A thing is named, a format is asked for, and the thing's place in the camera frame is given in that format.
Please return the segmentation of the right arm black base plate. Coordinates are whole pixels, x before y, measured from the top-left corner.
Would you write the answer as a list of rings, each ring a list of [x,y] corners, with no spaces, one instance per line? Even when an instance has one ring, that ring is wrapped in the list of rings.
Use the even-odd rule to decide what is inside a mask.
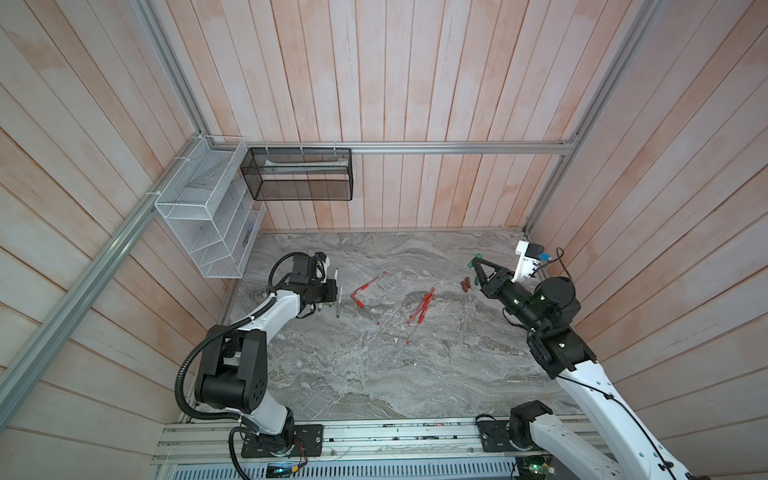
[[[485,453],[516,451],[510,441],[505,420],[482,417],[475,422],[479,432],[482,449]]]

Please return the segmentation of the red gel pen cluster three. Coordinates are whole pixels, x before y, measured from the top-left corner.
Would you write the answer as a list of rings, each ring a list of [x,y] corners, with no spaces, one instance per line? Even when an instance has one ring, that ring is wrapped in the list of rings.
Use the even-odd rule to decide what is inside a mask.
[[[415,322],[413,323],[413,327],[412,327],[411,331],[409,332],[409,335],[408,335],[408,337],[406,339],[406,344],[407,345],[411,345],[412,344],[412,341],[413,341],[413,338],[414,338],[416,332],[418,331],[419,327],[423,323],[423,320],[424,320],[424,318],[426,316],[427,310],[428,310],[428,305],[425,304],[419,310],[418,314],[416,315]]]

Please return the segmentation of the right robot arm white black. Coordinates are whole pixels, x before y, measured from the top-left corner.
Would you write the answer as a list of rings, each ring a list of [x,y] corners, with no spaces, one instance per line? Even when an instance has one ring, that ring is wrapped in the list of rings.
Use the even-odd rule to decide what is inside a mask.
[[[577,403],[610,452],[601,453],[573,433],[541,401],[511,409],[511,446],[544,450],[580,479],[693,478],[625,403],[594,352],[572,329],[580,303],[570,276],[550,277],[528,290],[506,267],[481,257],[474,257],[471,266],[481,292],[499,301],[526,329],[534,360]]]

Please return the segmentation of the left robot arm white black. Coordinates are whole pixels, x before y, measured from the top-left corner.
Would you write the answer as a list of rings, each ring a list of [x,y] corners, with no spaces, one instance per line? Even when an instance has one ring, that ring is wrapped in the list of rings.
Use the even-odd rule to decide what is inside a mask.
[[[187,358],[200,357],[194,397],[211,407],[200,411],[177,396],[186,415],[199,420],[233,419],[251,432],[268,436],[291,434],[293,414],[268,392],[268,346],[293,319],[313,315],[323,303],[338,299],[330,259],[323,252],[291,252],[268,275],[267,298],[241,320],[208,331]]]

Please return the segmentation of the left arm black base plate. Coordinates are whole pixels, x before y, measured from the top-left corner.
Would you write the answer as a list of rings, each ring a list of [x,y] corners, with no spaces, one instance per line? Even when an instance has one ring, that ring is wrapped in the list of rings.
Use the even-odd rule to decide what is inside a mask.
[[[322,424],[293,426],[291,433],[284,431],[278,435],[247,433],[241,456],[246,459],[319,457],[322,454],[323,437]]]

